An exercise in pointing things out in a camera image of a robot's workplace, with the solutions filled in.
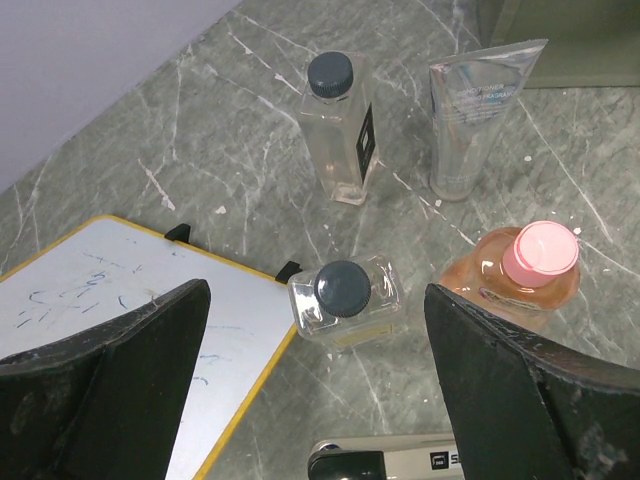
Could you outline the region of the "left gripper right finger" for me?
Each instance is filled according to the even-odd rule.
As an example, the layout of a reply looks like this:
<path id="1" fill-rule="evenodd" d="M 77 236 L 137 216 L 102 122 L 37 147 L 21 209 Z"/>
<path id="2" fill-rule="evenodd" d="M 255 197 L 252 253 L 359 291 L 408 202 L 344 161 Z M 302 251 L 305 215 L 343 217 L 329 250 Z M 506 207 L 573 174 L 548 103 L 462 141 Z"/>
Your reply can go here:
<path id="1" fill-rule="evenodd" d="M 467 479 L 636 479 L 639 372 L 556 343 L 439 284 L 426 329 Z"/>

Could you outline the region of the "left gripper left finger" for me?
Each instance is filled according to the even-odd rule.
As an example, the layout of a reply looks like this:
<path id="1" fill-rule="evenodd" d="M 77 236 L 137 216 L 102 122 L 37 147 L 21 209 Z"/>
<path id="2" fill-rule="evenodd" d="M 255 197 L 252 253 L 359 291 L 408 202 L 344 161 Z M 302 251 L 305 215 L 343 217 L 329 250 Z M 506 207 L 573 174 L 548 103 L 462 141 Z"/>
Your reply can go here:
<path id="1" fill-rule="evenodd" d="M 193 279 L 1 361 L 4 479 L 165 478 L 206 330 Z"/>

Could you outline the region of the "orange bottle pink cap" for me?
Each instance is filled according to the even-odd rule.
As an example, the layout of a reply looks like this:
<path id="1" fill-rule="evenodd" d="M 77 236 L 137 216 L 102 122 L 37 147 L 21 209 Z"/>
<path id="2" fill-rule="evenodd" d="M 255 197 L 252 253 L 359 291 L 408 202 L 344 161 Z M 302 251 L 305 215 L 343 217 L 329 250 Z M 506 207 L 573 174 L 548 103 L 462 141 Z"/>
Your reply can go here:
<path id="1" fill-rule="evenodd" d="M 520 327 L 538 331 L 580 284 L 579 243 L 553 221 L 503 227 L 453 262 L 439 283 Z"/>

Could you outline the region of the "short clear yellow bottle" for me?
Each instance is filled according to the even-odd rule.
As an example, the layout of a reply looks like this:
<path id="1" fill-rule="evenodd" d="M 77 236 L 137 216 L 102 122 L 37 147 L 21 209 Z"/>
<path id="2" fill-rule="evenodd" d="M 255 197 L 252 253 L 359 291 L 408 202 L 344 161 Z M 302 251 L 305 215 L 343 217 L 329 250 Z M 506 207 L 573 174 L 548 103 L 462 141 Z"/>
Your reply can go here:
<path id="1" fill-rule="evenodd" d="M 384 254 L 359 255 L 288 280 L 297 333 L 334 349 L 398 334 L 408 325 L 399 272 Z"/>

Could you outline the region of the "green canvas bag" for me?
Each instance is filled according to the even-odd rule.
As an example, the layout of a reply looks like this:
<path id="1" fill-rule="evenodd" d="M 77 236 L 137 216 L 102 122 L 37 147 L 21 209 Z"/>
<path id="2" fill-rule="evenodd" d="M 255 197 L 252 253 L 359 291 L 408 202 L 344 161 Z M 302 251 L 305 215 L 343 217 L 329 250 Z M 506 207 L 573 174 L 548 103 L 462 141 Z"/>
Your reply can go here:
<path id="1" fill-rule="evenodd" d="M 484 0 L 480 43 L 546 39 L 526 87 L 639 85 L 639 0 Z"/>

